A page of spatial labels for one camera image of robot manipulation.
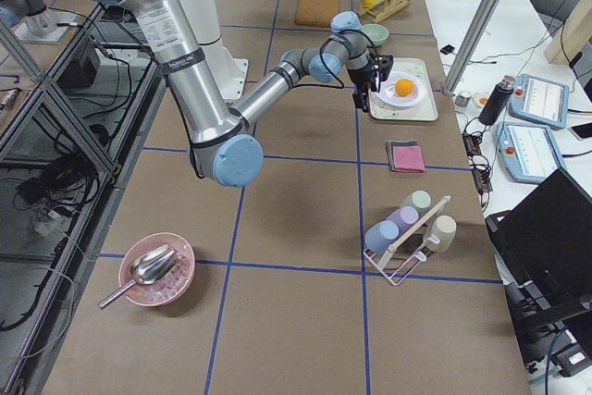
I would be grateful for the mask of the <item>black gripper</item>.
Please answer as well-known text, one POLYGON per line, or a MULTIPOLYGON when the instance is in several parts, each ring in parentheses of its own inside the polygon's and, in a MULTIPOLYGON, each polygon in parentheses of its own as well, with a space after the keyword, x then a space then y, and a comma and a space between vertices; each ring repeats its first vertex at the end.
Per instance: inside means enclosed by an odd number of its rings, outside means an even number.
POLYGON ((376 71, 374 65, 367 64, 362 68, 349 68, 348 75, 355 86, 352 94, 355 108, 368 113, 369 90, 374 90, 376 87, 376 71))

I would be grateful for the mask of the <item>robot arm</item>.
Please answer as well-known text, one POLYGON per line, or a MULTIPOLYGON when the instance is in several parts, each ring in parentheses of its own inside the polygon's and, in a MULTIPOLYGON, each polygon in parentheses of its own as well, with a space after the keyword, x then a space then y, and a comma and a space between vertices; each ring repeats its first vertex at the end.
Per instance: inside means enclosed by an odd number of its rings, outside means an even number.
POLYGON ((243 187, 259 174, 264 153, 249 127, 303 77, 330 83, 347 70, 356 87, 355 106, 368 111, 369 93, 377 91, 392 66, 391 57, 368 51, 371 42, 357 15, 346 11, 332 19, 332 34, 320 47, 288 51, 250 92, 226 106, 194 35, 200 25, 216 26, 214 0, 94 1, 133 14, 190 126, 196 175, 227 187, 243 187))

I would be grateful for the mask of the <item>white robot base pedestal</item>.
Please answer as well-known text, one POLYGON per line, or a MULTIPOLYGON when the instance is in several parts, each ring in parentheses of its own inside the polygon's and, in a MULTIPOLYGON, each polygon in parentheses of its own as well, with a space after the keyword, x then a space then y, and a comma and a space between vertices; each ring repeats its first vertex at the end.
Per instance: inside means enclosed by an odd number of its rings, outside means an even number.
POLYGON ((215 0, 179 0, 225 102, 240 99, 249 62, 235 58, 223 43, 215 0))

